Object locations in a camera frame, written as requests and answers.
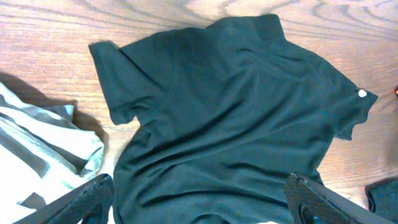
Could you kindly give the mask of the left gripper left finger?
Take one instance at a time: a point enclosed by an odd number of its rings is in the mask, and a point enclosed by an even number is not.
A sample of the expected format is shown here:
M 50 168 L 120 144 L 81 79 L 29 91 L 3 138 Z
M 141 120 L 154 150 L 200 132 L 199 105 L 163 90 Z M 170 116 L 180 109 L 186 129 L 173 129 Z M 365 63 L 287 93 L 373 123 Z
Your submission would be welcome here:
M 112 177 L 100 174 L 15 224 L 107 224 L 113 197 Z

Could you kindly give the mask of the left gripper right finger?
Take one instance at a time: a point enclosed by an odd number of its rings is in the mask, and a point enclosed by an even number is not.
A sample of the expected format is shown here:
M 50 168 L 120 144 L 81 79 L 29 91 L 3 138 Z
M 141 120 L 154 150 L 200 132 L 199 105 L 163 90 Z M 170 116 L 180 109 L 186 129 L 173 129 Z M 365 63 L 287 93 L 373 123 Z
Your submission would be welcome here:
M 393 224 L 294 172 L 286 180 L 284 193 L 294 224 Z

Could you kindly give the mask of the black t-shirt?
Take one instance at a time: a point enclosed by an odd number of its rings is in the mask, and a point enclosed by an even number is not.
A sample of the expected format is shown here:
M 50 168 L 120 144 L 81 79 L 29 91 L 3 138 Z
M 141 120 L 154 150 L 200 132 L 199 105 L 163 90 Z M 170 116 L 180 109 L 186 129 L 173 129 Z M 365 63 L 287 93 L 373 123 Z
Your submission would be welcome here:
M 89 46 L 114 124 L 116 223 L 292 223 L 284 185 L 315 182 L 377 96 L 289 42 L 275 14 Z

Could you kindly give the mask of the black shorts red waistband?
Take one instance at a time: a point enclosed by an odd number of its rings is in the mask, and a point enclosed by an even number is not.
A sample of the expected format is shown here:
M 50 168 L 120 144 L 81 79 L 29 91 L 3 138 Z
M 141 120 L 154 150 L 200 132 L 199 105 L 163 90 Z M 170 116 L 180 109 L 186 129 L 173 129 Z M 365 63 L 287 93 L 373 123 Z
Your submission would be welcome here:
M 380 180 L 365 187 L 369 211 L 397 223 L 397 177 Z

